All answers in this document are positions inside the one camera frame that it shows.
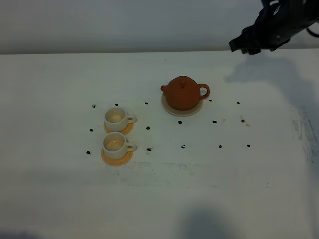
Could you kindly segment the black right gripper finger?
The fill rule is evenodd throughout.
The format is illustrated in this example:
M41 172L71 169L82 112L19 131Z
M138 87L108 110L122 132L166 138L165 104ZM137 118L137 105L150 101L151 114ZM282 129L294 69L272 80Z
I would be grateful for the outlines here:
M232 52L237 50L241 50L241 52L248 52L249 36L247 34L241 34L229 42L229 47Z
M260 49L248 49L248 54L249 55L256 55L256 54L258 54L260 52L261 52Z

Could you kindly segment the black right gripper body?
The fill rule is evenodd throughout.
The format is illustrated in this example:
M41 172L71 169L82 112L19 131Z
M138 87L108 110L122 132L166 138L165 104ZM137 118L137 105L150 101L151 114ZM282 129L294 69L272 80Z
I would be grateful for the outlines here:
M273 16L274 11L262 9L254 24L242 30L246 47L242 52L261 52L261 50L275 51L290 42L291 36L285 33L281 20Z

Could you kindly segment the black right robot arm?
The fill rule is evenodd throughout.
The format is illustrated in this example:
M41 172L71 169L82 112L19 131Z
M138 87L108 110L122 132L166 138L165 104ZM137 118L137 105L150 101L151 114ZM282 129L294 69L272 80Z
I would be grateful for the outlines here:
M229 42L232 52L255 55L262 50L275 51L303 30L319 37L309 29L319 22L318 0L263 0L262 5L254 24Z

